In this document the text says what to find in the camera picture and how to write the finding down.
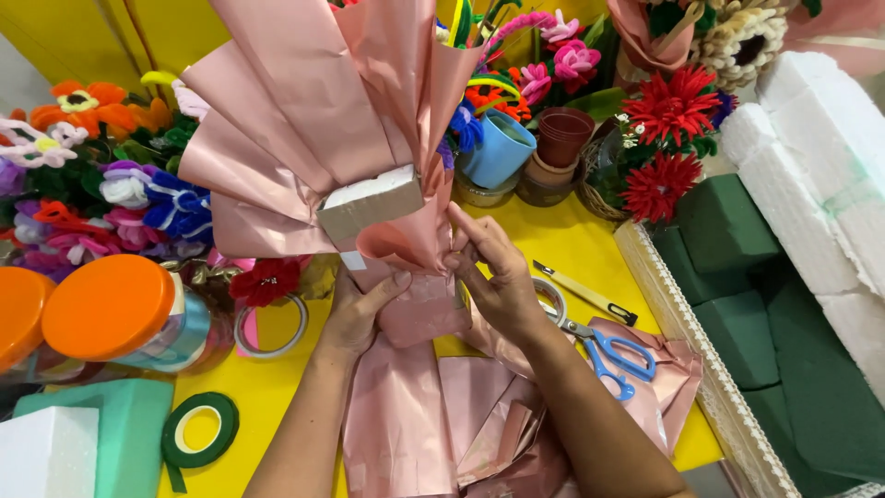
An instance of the scissors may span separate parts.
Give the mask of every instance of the scissors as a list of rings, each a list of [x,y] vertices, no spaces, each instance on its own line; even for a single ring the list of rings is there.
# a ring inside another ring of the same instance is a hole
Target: scissors
[[[556,309],[553,309],[553,307],[543,301],[539,302],[542,304],[544,311],[547,313],[547,316],[550,316],[551,318],[557,317]],[[587,350],[587,356],[589,356],[590,360],[593,362],[593,371],[596,372],[596,376],[598,378],[602,379],[603,377],[608,377],[613,380],[615,384],[618,385],[618,387],[620,388],[620,393],[615,396],[616,400],[629,400],[633,397],[634,394],[636,394],[636,389],[633,387],[632,384],[627,382],[626,376],[616,376],[605,367],[602,357],[596,350],[594,339],[596,340],[596,343],[598,343],[599,348],[602,349],[605,357],[608,358],[610,362],[617,365],[620,369],[645,382],[650,382],[655,377],[655,359],[651,356],[651,353],[649,353],[647,349],[640,346],[639,344],[636,344],[634,341],[618,337],[607,338],[602,334],[602,332],[596,329],[591,329],[587,325],[581,325],[580,323],[577,323],[568,318],[565,319],[560,328],[563,331],[568,332],[583,341],[584,349]],[[645,360],[645,365],[637,364],[631,362],[627,358],[624,358],[617,351],[615,351],[615,345],[622,345],[633,349],[643,357],[643,359]]]

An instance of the plastic jar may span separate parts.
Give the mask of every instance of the plastic jar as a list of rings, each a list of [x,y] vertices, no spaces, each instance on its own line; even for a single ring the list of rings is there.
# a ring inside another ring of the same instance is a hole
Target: plastic jar
[[[0,267],[0,385],[85,384],[126,377],[126,369],[69,358],[43,342],[42,313],[55,288],[35,271]]]
[[[74,271],[43,312],[43,334],[73,358],[195,374],[234,346],[230,317],[157,263],[133,254]]]

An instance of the orange lid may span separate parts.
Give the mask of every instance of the orange lid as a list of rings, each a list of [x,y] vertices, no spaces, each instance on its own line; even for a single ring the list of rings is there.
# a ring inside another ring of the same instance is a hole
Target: orange lid
[[[43,336],[61,354],[108,362],[157,334],[174,299],[172,276],[157,263],[133,254],[105,256],[58,285],[43,311]]]
[[[40,315],[55,282],[35,271],[0,267],[0,372],[21,362],[42,342]]]

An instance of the tape roll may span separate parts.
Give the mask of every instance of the tape roll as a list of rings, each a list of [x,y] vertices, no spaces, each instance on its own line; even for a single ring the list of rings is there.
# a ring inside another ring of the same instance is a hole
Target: tape roll
[[[543,294],[544,297],[550,300],[553,303],[553,308],[556,310],[557,319],[553,320],[553,322],[557,325],[557,327],[562,327],[563,324],[568,319],[568,306],[566,305],[566,296],[563,295],[562,291],[557,288],[551,281],[540,278],[539,276],[532,275],[532,283],[535,284],[535,291]]]
[[[283,353],[286,353],[289,349],[292,349],[292,346],[297,344],[298,340],[301,339],[301,336],[304,335],[304,329],[307,328],[307,306],[304,304],[304,301],[296,296],[295,294],[286,294],[286,298],[290,301],[294,302],[298,306],[298,312],[301,313],[301,321],[298,324],[298,329],[295,334],[289,339],[289,342],[273,349],[271,351],[265,351],[264,349],[258,349],[256,346],[253,346],[249,343],[249,341],[245,338],[244,333],[244,324],[246,322],[246,317],[249,316],[255,308],[251,306],[243,307],[239,313],[236,314],[236,319],[234,320],[234,340],[236,344],[246,353],[248,356],[253,358],[276,358]]]
[[[219,429],[212,442],[204,448],[194,449],[184,442],[184,427],[200,411],[208,409],[219,418]],[[160,448],[169,482],[175,493],[187,493],[181,469],[204,467],[219,459],[234,442],[240,428],[240,412],[234,401],[222,393],[194,394],[180,404],[166,419]]]

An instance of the blue plastic cup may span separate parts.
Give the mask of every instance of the blue plastic cup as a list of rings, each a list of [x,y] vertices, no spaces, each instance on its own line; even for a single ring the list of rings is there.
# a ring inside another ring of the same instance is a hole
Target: blue plastic cup
[[[483,140],[467,154],[464,173],[484,189],[495,189],[522,166],[538,146],[535,137],[516,120],[489,109],[480,121]]]

